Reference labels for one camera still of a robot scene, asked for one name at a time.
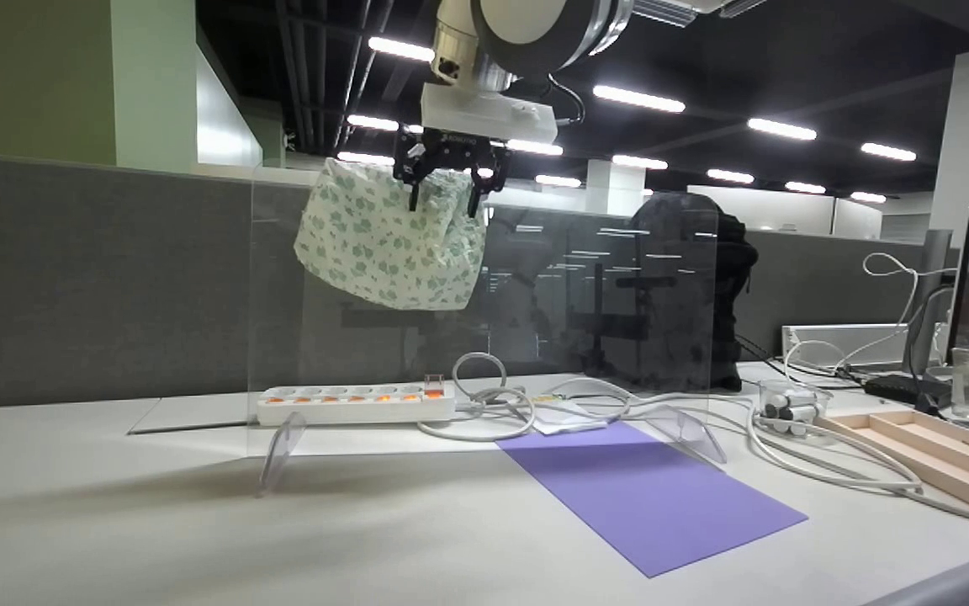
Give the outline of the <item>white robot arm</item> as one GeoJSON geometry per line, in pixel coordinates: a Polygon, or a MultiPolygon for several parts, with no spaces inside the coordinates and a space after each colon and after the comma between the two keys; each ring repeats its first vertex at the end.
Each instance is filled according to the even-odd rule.
{"type": "Polygon", "coordinates": [[[735,21],[764,0],[437,0],[421,135],[398,140],[393,174],[421,192],[440,167],[470,170],[470,204],[505,189],[515,140],[552,146],[561,118],[512,84],[561,88],[559,72],[610,49],[632,17],[689,26],[702,12],[735,21]]]}

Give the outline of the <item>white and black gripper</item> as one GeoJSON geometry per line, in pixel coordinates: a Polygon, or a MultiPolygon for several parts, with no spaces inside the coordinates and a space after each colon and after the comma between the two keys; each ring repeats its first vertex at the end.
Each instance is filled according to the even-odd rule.
{"type": "Polygon", "coordinates": [[[405,135],[393,155],[393,174],[409,184],[409,213],[421,202],[421,183],[437,167],[468,167],[468,219],[478,214],[488,184],[505,183],[505,140],[552,146],[559,121],[547,104],[505,96],[490,92],[457,92],[448,84],[421,88],[421,135],[405,135]]]}

